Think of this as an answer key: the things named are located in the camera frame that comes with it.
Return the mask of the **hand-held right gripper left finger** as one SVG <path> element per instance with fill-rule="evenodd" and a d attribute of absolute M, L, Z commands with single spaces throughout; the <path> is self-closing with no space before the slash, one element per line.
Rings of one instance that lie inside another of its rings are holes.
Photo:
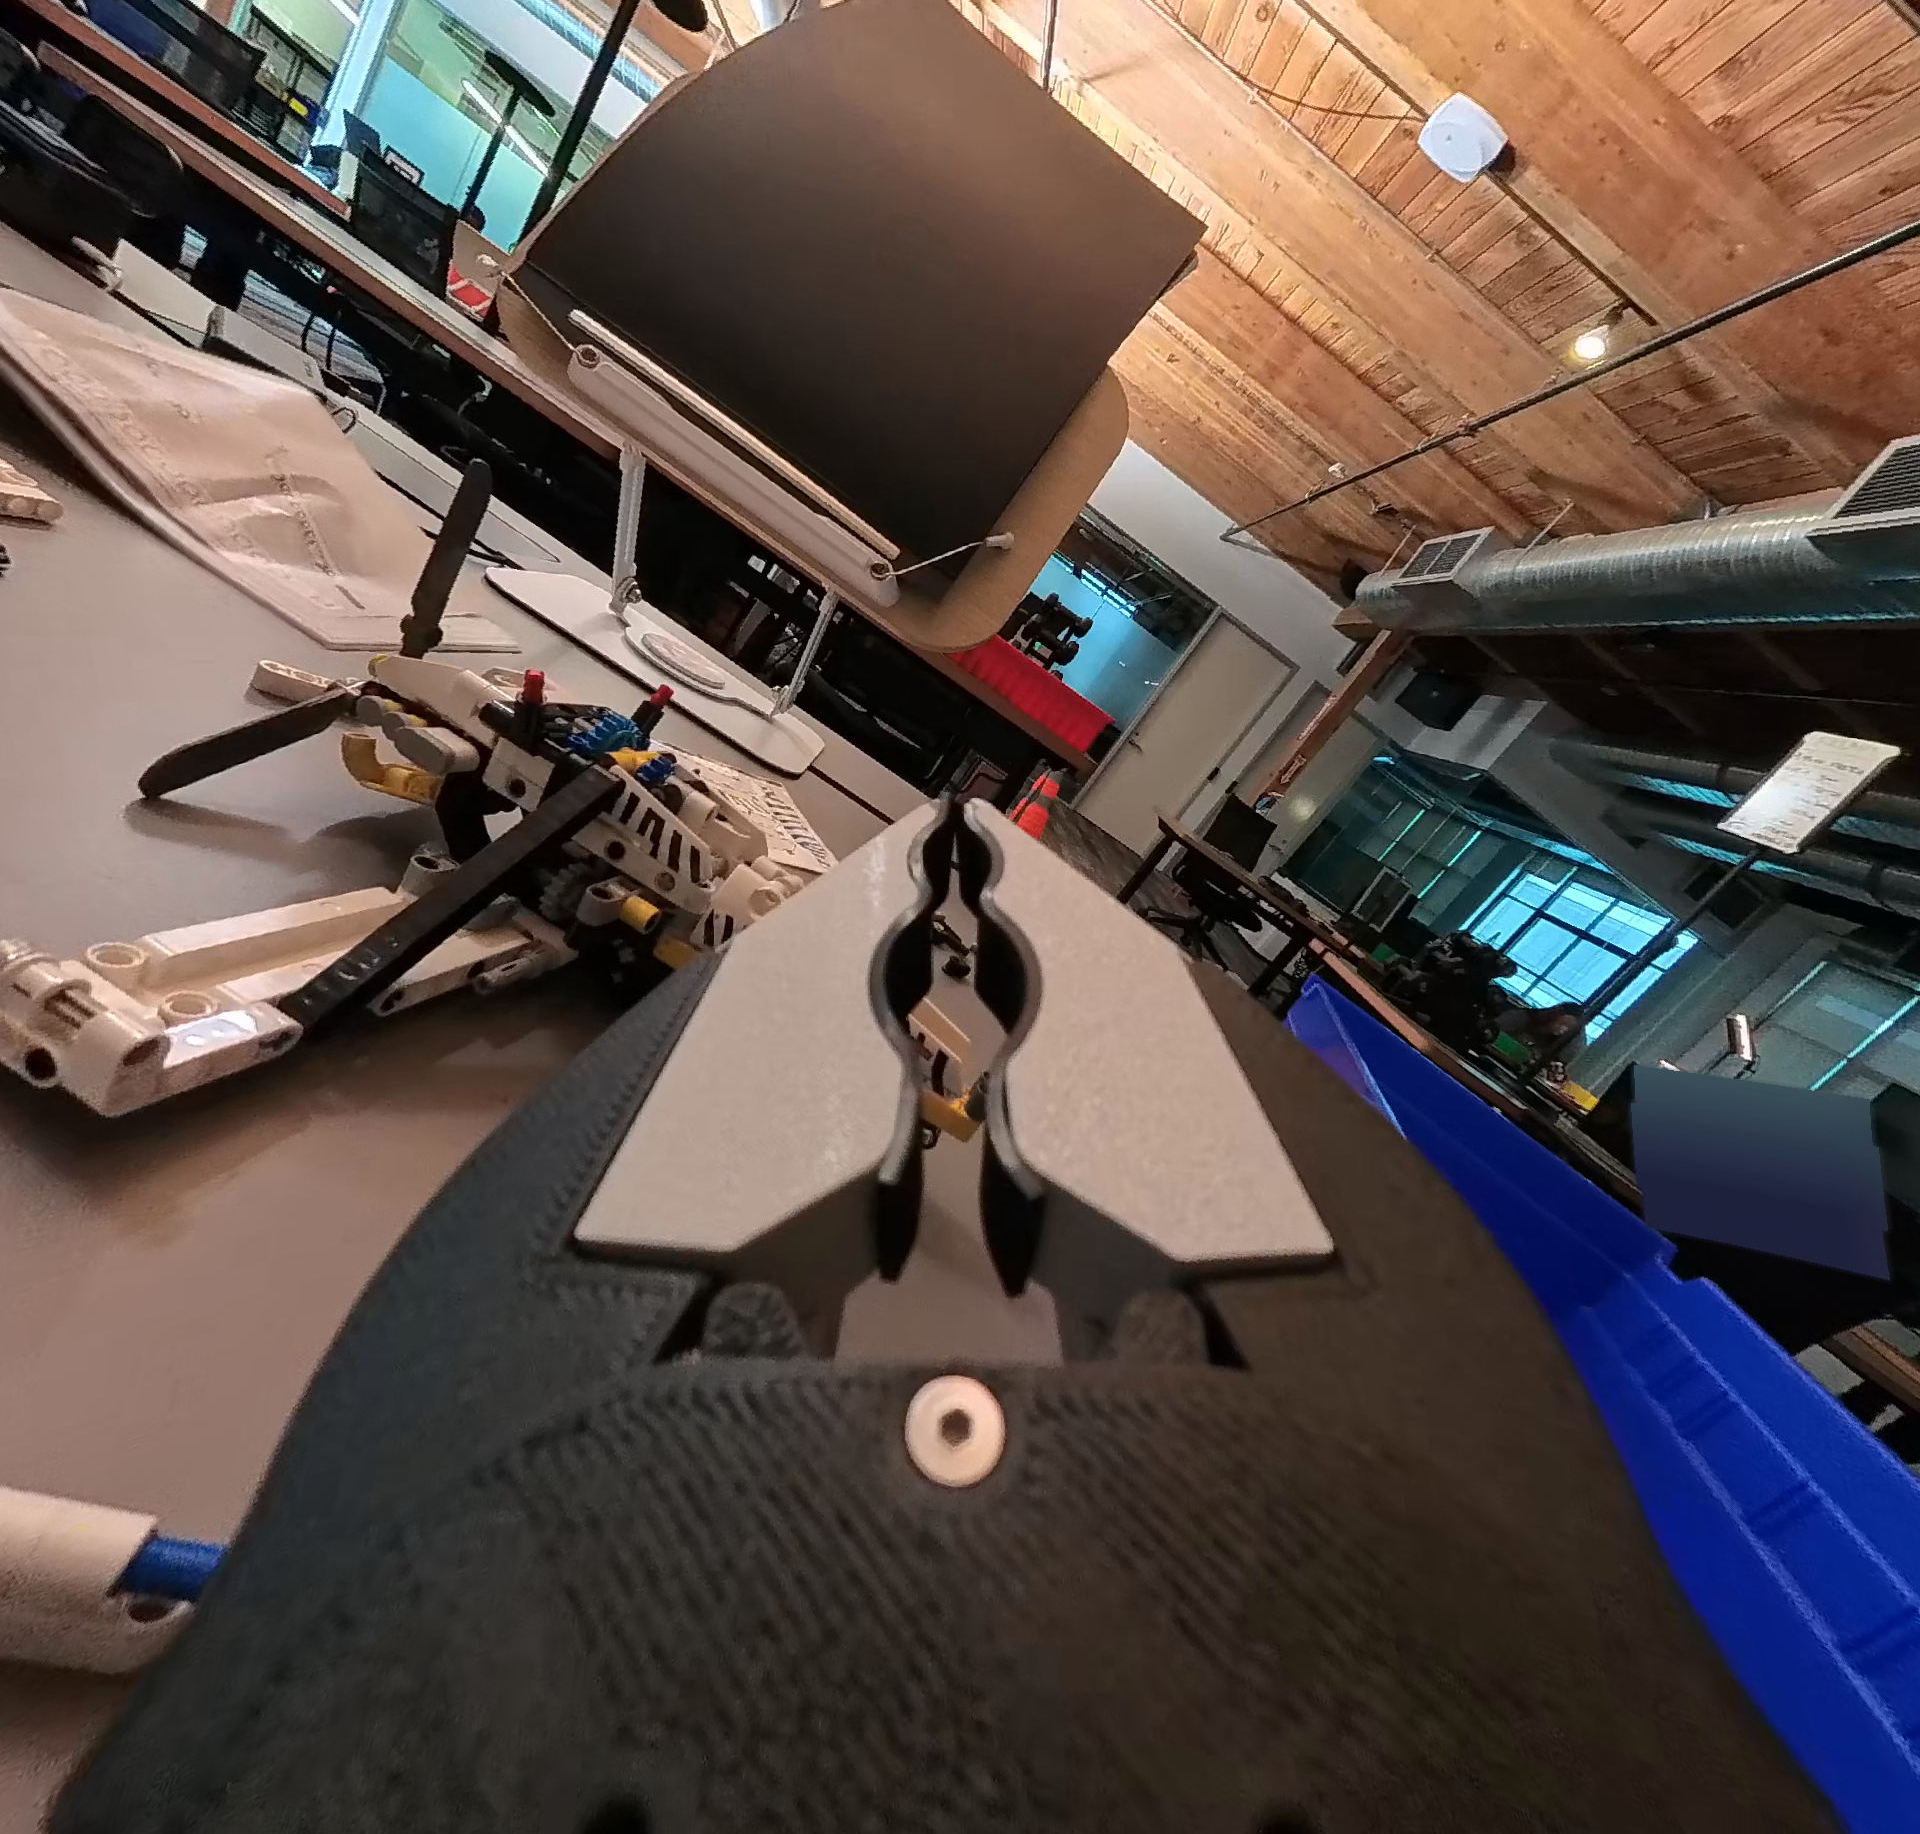
<path fill-rule="evenodd" d="M 955 808 L 887 827 L 706 968 L 575 1227 L 602 1260 L 763 1283 L 831 1353 L 921 1205 L 921 1047 Z"/>

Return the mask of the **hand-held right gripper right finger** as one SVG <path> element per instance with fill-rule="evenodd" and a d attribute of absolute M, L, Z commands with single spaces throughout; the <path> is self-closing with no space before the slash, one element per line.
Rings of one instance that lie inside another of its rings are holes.
<path fill-rule="evenodd" d="M 1322 1272 L 1335 1240 L 1170 940 L 968 803 L 976 993 L 1002 1028 L 981 1233 L 1090 1360 L 1140 1295 Z"/>

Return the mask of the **white lego helicopter model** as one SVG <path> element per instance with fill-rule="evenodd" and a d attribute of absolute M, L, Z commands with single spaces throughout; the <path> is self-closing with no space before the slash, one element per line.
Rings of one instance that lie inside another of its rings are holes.
<path fill-rule="evenodd" d="M 471 466 L 400 619 L 361 677 L 262 665 L 274 706 L 163 752 L 157 801 L 314 738 L 350 775 L 436 814 L 397 888 L 222 918 L 57 957 L 5 940 L 5 1071 L 123 1117 L 262 1068 L 361 1014 L 498 993 L 586 963 L 632 1000 L 835 869 L 775 782 L 670 750 L 673 689 L 635 714 L 562 700 L 538 669 L 437 656 L 494 497 Z"/>

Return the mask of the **white lego beam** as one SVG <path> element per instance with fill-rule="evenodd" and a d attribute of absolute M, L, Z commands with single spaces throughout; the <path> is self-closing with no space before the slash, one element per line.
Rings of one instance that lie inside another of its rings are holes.
<path fill-rule="evenodd" d="M 173 1644 L 225 1553 L 145 1512 L 2 1490 L 2 1660 L 133 1675 Z"/>

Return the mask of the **lego instruction booklet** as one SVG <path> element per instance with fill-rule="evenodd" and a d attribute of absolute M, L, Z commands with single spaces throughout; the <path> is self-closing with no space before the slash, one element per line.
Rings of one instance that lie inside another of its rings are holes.
<path fill-rule="evenodd" d="M 432 536 L 314 392 L 13 287 L 2 368 L 172 548 L 319 647 L 398 652 Z"/>

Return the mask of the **red cloth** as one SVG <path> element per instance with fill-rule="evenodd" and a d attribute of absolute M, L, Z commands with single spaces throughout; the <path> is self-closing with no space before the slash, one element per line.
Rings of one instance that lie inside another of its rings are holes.
<path fill-rule="evenodd" d="M 1006 638 L 994 636 L 942 660 L 988 689 L 1014 715 L 1070 755 L 1100 760 L 1119 738 L 1114 715 Z"/>

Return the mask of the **white monitor stand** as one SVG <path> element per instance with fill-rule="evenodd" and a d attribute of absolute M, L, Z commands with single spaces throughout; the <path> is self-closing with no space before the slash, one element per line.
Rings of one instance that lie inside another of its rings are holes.
<path fill-rule="evenodd" d="M 759 767 L 787 781 L 803 775 L 822 759 L 825 739 L 794 714 L 797 689 L 763 685 L 643 601 L 636 536 L 648 464 L 627 445 L 618 468 L 612 574 L 496 569 L 488 585 L 646 691 L 673 689 L 677 711 Z"/>

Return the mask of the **white monitor light bar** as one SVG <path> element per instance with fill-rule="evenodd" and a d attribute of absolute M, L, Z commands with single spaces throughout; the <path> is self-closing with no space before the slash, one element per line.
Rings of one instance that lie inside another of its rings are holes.
<path fill-rule="evenodd" d="M 621 441 L 785 566 L 842 599 L 900 603 L 900 548 L 682 378 L 570 312 L 568 379 Z"/>

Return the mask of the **blue plastic bin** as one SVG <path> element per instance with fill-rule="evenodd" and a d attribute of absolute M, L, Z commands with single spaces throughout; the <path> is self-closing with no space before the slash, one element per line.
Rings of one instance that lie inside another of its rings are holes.
<path fill-rule="evenodd" d="M 1574 1359 L 1670 1568 L 1849 1829 L 1919 1827 L 1919 1485 L 1671 1246 L 1366 1007 L 1293 1030 L 1454 1186 Z"/>

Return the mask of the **white hanging sign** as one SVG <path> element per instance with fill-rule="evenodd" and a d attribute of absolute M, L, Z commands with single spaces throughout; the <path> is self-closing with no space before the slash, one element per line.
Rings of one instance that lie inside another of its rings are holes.
<path fill-rule="evenodd" d="M 1900 755 L 1896 743 L 1814 731 L 1714 827 L 1743 846 L 1799 855 Z"/>

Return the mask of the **black monitor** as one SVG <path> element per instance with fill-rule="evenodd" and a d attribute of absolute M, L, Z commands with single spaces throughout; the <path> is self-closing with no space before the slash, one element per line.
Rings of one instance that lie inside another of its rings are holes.
<path fill-rule="evenodd" d="M 842 0 L 665 90 L 505 284 L 929 557 L 997 530 L 1201 238 L 947 0 Z"/>

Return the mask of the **black ceiling pipe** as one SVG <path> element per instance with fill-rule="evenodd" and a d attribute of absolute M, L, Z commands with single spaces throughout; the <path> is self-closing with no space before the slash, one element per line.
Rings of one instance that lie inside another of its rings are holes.
<path fill-rule="evenodd" d="M 1402 450 L 1398 454 L 1389 454 L 1367 468 L 1356 470 L 1355 474 L 1342 478 L 1329 478 L 1321 483 L 1308 495 L 1283 502 L 1282 506 L 1268 508 L 1264 513 L 1254 515 L 1248 521 L 1234 523 L 1228 527 L 1220 540 L 1228 546 L 1245 546 L 1249 548 L 1257 539 L 1258 527 L 1278 525 L 1287 517 L 1297 513 L 1306 513 L 1308 508 L 1329 502 L 1333 497 L 1342 497 L 1377 478 L 1386 478 L 1392 474 L 1400 474 L 1405 468 L 1440 453 L 1448 453 L 1455 445 L 1477 439 L 1478 436 L 1501 428 L 1522 416 L 1533 413 L 1545 405 L 1563 400 L 1574 392 L 1589 390 L 1596 381 L 1606 381 L 1608 378 L 1621 376 L 1629 368 L 1641 367 L 1648 361 L 1663 355 L 1665 352 L 1678 350 L 1682 346 L 1694 346 L 1707 335 L 1712 335 L 1720 328 L 1740 323 L 1743 320 L 1768 312 L 1802 291 L 1809 291 L 1815 285 L 1823 285 L 1836 276 L 1847 275 L 1849 270 L 1862 269 L 1870 262 L 1880 262 L 1919 240 L 1919 219 L 1909 219 L 1894 230 L 1877 238 L 1868 238 L 1849 247 L 1838 256 L 1831 256 L 1823 262 L 1817 262 L 1804 270 L 1792 273 L 1785 278 L 1779 278 L 1771 285 L 1757 287 L 1716 312 L 1694 317 L 1690 321 L 1680 323 L 1678 328 L 1662 330 L 1652 338 L 1644 340 L 1625 352 L 1611 352 L 1596 362 L 1581 367 L 1578 374 L 1560 376 L 1559 379 L 1528 392 L 1523 398 L 1510 400 L 1507 405 L 1482 411 L 1475 418 L 1462 421 L 1446 430 L 1425 436 L 1416 441 L 1416 445 Z"/>

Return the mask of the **white ceiling access point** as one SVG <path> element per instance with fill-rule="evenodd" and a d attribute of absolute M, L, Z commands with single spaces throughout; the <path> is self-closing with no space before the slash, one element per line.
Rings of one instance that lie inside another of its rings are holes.
<path fill-rule="evenodd" d="M 1439 173 L 1462 187 L 1514 166 L 1501 120 L 1465 93 L 1446 97 L 1420 123 L 1415 141 Z"/>

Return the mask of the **silver ventilation duct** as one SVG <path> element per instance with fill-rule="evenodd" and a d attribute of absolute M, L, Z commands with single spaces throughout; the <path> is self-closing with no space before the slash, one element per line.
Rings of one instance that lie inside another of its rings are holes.
<path fill-rule="evenodd" d="M 1919 439 L 1836 495 L 1667 527 L 1509 546 L 1501 530 L 1420 544 L 1367 576 L 1356 613 L 1420 636 L 1919 619 Z"/>

